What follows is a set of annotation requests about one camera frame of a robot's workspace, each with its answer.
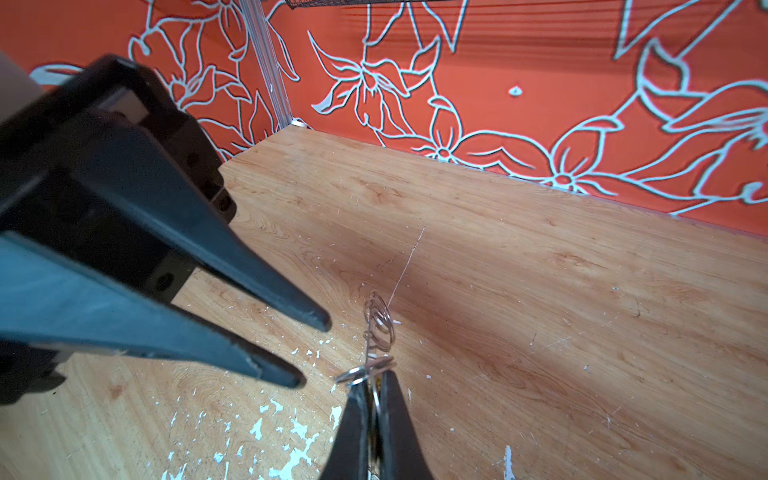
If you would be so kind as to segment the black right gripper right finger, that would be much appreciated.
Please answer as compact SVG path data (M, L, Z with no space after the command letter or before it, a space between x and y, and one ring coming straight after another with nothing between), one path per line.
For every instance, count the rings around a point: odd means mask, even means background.
M433 479L394 371L377 378L374 398L379 478Z

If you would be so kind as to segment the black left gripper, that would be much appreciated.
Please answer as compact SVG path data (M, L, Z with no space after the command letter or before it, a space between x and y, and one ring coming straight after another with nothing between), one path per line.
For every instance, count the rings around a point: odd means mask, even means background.
M1 401L51 391L76 352L305 376L173 305L203 268L322 332L329 313L240 240L202 128L147 68L107 55L52 91L1 60Z

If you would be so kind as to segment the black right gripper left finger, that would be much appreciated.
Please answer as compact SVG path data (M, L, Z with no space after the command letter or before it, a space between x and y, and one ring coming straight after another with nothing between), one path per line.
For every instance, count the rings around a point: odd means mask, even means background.
M320 480L369 478L371 406L364 381L349 388L339 428Z

